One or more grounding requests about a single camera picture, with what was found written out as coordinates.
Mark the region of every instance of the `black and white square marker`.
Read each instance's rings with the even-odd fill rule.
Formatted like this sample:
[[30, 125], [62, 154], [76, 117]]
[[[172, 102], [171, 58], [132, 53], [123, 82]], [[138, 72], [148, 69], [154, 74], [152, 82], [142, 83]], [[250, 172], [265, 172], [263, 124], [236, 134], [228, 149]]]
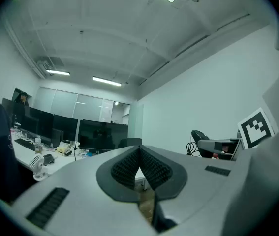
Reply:
[[260, 108], [238, 123], [245, 148], [252, 148], [264, 139], [274, 135], [265, 113]]

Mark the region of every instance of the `floor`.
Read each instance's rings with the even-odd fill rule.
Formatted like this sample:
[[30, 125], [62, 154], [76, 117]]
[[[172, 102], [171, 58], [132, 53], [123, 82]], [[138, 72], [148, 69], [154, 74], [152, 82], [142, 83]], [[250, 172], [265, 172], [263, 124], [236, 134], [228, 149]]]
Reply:
[[144, 190], [144, 186], [141, 182], [135, 183], [134, 190], [140, 193], [141, 203], [139, 205], [139, 210], [148, 222], [151, 223], [154, 214], [155, 192], [150, 186], [148, 186], [147, 190]]

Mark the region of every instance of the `person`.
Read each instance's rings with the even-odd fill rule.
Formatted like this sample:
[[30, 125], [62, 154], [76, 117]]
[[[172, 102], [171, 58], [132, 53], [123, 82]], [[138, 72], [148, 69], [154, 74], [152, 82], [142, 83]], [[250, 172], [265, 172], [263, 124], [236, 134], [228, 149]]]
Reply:
[[19, 104], [23, 104], [25, 106], [29, 106], [29, 103], [27, 101], [27, 93], [22, 92], [17, 99], [15, 100], [15, 102], [19, 103]]

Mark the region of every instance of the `plastic bottle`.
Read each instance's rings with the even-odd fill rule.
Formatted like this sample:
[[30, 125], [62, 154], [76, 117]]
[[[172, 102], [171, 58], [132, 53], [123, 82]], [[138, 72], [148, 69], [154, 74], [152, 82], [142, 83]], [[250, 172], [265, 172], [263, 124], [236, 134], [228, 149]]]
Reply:
[[41, 146], [42, 139], [40, 136], [37, 136], [34, 140], [34, 151], [36, 154], [42, 153], [42, 146]]

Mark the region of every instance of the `white desk fan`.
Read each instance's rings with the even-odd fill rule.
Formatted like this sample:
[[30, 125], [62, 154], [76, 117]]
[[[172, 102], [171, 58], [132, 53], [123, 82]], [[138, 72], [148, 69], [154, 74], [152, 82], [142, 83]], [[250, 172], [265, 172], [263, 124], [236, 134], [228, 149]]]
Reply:
[[48, 177], [47, 169], [43, 164], [44, 157], [41, 154], [36, 154], [29, 163], [30, 168], [33, 170], [33, 178], [36, 181], [42, 181]]

